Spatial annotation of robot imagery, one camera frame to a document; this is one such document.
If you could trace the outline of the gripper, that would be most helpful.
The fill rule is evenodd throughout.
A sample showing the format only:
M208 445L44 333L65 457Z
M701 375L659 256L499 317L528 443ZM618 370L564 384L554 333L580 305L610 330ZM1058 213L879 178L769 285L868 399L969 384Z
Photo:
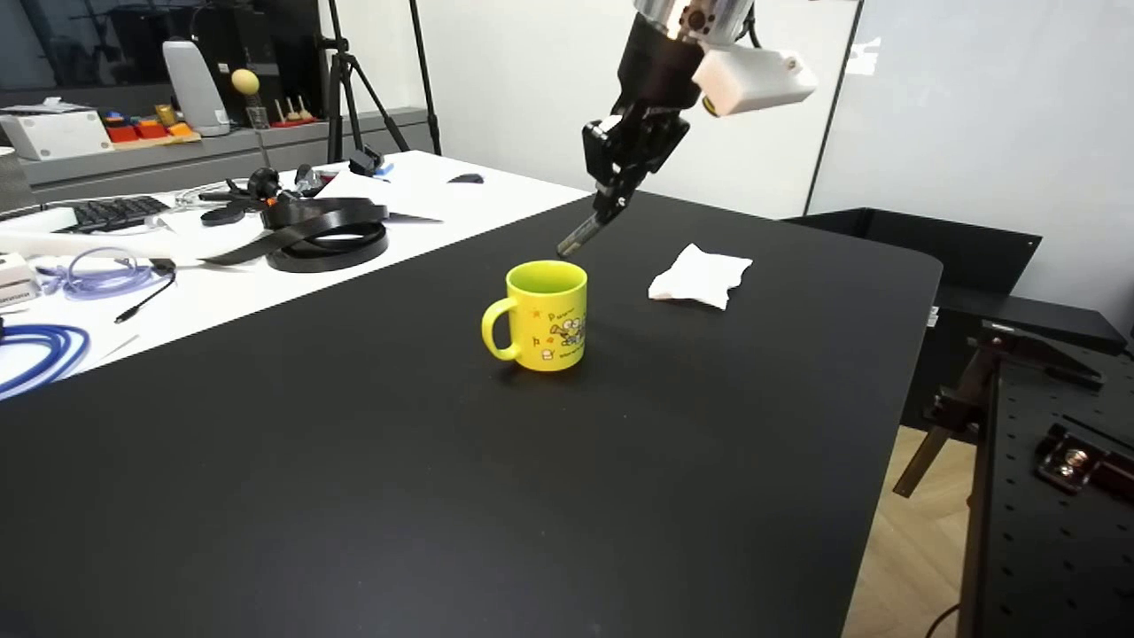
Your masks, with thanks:
M697 41L672 40L648 18L634 18L618 66L616 113L582 131L596 215L619 216L689 131L683 113L700 97L693 76L703 57Z

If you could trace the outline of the grey marker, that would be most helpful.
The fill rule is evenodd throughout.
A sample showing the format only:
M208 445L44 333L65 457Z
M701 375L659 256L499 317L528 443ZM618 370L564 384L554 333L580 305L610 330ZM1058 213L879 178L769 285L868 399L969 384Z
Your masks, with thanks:
M582 249L582 247L592 241L601 230L604 230L607 226L612 221L615 214L609 213L594 213L586 218L575 230L572 230L567 238L559 243L555 250L559 260L569 260L573 254Z

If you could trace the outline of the white crumpled cloth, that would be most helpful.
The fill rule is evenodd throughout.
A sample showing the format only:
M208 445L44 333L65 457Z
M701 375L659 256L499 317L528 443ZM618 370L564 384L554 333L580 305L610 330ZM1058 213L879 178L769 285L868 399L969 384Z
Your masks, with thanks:
M753 260L701 250L689 243L672 265L657 275L648 287L652 301L697 301L717 311L726 311L730 291L741 286L742 277L753 266Z

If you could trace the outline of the yellow printed mug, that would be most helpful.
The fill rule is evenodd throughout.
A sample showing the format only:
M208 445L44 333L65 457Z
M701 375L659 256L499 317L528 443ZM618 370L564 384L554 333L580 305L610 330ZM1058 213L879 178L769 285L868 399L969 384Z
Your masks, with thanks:
M500 361L542 373L567 371L585 352L586 271L562 260L511 267L506 296L486 307L479 331Z

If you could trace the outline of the stand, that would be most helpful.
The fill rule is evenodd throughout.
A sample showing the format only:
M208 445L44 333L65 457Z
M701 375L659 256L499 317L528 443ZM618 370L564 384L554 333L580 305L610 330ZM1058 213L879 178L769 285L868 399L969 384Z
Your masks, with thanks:
M431 86L428 57L423 40L420 5L418 0L405 0L405 3L408 5L412 28L414 32L415 51L418 59L422 90L425 100L426 125L430 133L431 148L435 156L442 156L443 148L440 136L440 121L437 114ZM325 73L327 83L324 90L324 114L325 121L328 122L327 161L329 163L337 163L342 161L345 158L345 151L342 148L342 109L346 109L349 125L352 125L353 146L357 150L363 148L364 146L363 134L361 133L361 125L358 121L358 109L355 102L355 92L353 92L353 78L358 78L358 80L363 83L363 88L366 90L366 93L369 93L369 97L372 97L374 101L376 111L379 112L381 120L386 124L386 131L388 131L392 137L393 145L401 151L409 151L408 141L406 141L404 134L401 134L400 125L393 121L393 117L389 113L389 110L386 109L384 102L382 102L381 97L376 95L376 90L374 90L372 80L369 80L369 76L366 76L364 70L361 69L361 62L357 57L352 53L352 44L349 43L349 40L344 37L337 0L327 0L327 5L330 12L331 35L321 35L318 37L318 49L330 53L328 73Z

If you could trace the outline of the wooden peg toy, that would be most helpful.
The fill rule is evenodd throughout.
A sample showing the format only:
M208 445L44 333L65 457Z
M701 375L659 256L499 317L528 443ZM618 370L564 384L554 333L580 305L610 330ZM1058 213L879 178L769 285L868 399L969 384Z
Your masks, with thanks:
M318 119L308 112L301 99L295 102L288 96L276 97L273 105L276 107L276 119L268 122L272 128L297 127L318 122Z

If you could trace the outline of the black side table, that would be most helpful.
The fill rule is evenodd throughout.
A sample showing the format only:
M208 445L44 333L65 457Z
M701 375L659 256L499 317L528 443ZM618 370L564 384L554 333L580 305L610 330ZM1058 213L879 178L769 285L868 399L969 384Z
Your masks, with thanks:
M968 338L983 322L1021 327L1099 354L1118 355L1129 344L1097 311L1016 294L1015 286L1036 254L1041 236L875 207L801 215L793 223L924 253L941 262L936 314L925 331L902 412L905 427L930 428L925 409L939 388L951 386L959 378L975 354Z

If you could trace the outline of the small black tabletop tripod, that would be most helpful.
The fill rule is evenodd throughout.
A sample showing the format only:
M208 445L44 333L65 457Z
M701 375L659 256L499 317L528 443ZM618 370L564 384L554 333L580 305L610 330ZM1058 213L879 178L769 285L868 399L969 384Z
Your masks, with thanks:
M263 213L276 205L276 202L288 199L312 198L322 192L327 185L323 176L311 165L301 165L296 173L297 181L291 187L284 187L279 171L272 168L260 168L252 173L245 186L235 185L227 179L227 192L204 192L198 194L198 202L223 203L198 216L202 226L229 226L242 221L249 213Z

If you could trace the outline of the yellow ball on stick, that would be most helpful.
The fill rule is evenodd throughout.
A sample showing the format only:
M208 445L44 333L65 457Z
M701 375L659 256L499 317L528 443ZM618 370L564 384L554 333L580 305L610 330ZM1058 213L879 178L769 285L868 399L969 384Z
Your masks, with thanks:
M244 97L245 113L248 117L252 129L264 130L270 128L268 110L260 97L260 78L246 68L234 70L230 76L232 88Z

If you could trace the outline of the grey sideboard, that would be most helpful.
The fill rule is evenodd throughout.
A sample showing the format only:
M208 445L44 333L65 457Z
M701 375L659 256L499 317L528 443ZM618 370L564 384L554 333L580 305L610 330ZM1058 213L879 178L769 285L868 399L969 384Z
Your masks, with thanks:
M322 165L328 158L328 134L327 122L260 131L240 129L158 148L46 161L23 159L20 165L31 192L42 203L129 197L246 178L266 163L280 171L301 163Z

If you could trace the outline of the white rounded speaker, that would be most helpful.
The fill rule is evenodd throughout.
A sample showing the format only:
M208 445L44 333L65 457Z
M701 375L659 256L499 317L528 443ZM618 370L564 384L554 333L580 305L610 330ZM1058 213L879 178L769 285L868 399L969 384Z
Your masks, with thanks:
M162 53L175 100L191 129L202 137L229 134L230 117L198 46L188 40L170 39L163 42Z

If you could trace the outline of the colourful toy block set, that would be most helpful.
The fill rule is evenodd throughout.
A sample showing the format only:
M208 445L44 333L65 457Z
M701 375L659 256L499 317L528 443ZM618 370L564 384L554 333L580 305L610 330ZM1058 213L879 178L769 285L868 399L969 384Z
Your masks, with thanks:
M170 104L154 107L153 113L127 116L118 112L100 113L100 121L116 151L159 148L181 143L203 141L191 128L183 114Z

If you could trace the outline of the black keyboard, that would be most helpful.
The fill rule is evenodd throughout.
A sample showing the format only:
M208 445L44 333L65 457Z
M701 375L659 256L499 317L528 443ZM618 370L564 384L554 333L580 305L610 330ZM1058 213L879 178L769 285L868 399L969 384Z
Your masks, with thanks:
M154 215L166 213L171 207L151 195L94 199L70 199L53 203L51 209L67 209L74 222L64 227L68 233L110 233L146 226Z

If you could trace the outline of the black metal clamp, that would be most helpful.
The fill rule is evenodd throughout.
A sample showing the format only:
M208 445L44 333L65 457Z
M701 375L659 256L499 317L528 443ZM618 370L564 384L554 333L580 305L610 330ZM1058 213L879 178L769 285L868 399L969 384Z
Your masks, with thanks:
M1050 425L1036 445L1034 475L1067 495L1094 487L1134 504L1134 445L1093 425Z

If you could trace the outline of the black perforated bench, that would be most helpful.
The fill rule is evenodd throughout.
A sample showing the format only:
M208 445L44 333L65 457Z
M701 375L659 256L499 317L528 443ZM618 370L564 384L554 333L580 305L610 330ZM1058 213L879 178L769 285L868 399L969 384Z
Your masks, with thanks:
M1072 348L1097 392L1001 364L987 400L960 577L959 638L1134 638L1134 497L1038 473L1050 432L1134 456L1134 354Z

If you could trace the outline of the small white box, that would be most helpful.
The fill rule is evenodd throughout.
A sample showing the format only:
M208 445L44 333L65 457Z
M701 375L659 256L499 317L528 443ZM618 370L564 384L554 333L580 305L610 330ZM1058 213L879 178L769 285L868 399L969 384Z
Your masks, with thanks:
M36 271L20 255L0 253L0 308L33 301L42 295Z

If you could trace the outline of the black folding bracket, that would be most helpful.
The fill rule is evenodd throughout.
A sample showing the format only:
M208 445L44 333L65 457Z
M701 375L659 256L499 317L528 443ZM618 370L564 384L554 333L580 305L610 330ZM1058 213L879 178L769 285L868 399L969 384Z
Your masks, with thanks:
M1073 386L1098 392L1107 377L1060 347L1033 332L984 320L967 344L975 349L953 386L941 386L925 405L922 419L930 424L925 437L904 468L892 492L911 497L940 454L943 443L962 432L984 432L995 417L995 389L1002 363L1017 364Z

